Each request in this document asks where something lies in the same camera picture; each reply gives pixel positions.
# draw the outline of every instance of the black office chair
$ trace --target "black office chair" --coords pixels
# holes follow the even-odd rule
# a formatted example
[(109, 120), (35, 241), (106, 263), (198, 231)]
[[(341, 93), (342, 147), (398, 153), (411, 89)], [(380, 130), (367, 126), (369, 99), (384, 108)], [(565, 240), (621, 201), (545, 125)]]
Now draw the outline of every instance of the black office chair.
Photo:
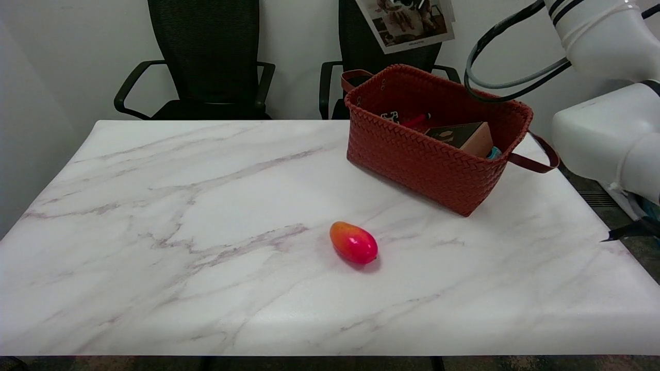
[[(266, 95), (275, 65), (257, 62), (259, 0), (148, 0), (163, 61), (140, 63), (121, 86), (115, 108), (141, 119), (269, 119)], [(124, 106), (151, 65), (166, 64), (179, 100), (151, 118)], [(261, 82), (257, 66), (263, 67)]]
[[(355, 0), (339, 0), (339, 44), (343, 61), (325, 62), (321, 67), (319, 111), (323, 119), (327, 119), (329, 115), (330, 79), (333, 66), (336, 65), (342, 65), (344, 71), (363, 69), (376, 74), (390, 65), (403, 63), (427, 72), (439, 69), (445, 71), (449, 80), (461, 82), (455, 69), (434, 65), (442, 43), (399, 53), (384, 54)], [(351, 81), (354, 86), (366, 81), (365, 78), (355, 80)], [(349, 112), (344, 105), (344, 100), (338, 100), (333, 109), (332, 118), (348, 119), (348, 117)]]

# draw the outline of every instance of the photo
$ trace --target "photo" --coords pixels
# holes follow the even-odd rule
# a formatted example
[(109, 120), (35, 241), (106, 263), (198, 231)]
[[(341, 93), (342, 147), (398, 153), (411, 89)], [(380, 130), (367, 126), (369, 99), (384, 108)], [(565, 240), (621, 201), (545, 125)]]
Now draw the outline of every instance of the photo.
[(357, 0), (385, 53), (453, 39), (444, 0)]

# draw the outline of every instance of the mesh backrest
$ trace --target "mesh backrest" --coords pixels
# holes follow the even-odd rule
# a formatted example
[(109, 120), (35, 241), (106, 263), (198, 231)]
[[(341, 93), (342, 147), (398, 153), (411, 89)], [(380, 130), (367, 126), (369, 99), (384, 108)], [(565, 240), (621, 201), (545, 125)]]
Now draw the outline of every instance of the mesh backrest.
[(396, 63), (431, 72), (442, 46), (384, 54), (355, 0), (339, 0), (339, 43), (344, 71), (364, 69), (374, 74)]
[(259, 0), (148, 0), (158, 46), (182, 100), (253, 102)]

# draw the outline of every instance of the red woven basket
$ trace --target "red woven basket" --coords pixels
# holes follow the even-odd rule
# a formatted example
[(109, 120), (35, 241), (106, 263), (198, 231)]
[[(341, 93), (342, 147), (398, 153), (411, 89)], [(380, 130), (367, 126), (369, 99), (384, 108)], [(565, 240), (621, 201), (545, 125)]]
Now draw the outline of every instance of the red woven basket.
[[(357, 76), (372, 74), (357, 70), (342, 75), (350, 110), (348, 159), (460, 215), (469, 216), (488, 197), (508, 162), (539, 173), (559, 165), (557, 154), (536, 136), (550, 166), (512, 153), (533, 116), (532, 109), (521, 102), (479, 102), (463, 85), (408, 65), (390, 66), (354, 88), (348, 80)], [(479, 158), (380, 117), (394, 110), (400, 122), (425, 113), (441, 126), (487, 121), (502, 156)]]

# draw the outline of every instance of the floor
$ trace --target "floor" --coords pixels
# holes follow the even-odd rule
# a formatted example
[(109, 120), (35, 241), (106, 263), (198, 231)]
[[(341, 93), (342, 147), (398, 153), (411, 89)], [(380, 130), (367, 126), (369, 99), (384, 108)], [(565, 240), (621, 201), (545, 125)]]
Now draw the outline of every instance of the floor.
[[(594, 211), (611, 228), (630, 222), (612, 205), (595, 182), (568, 171), (573, 186), (588, 195)], [(624, 241), (630, 252), (660, 283), (660, 248), (650, 238)], [(27, 360), (31, 371), (196, 371), (198, 357), (40, 357)], [(451, 357), (444, 359), (447, 371), (652, 371), (660, 370), (660, 357), (648, 356), (505, 356)], [(8, 359), (0, 360), (0, 371), (20, 370)], [(218, 358), (213, 370), (223, 371), (431, 371), (428, 358), (342, 357), (342, 358)]]

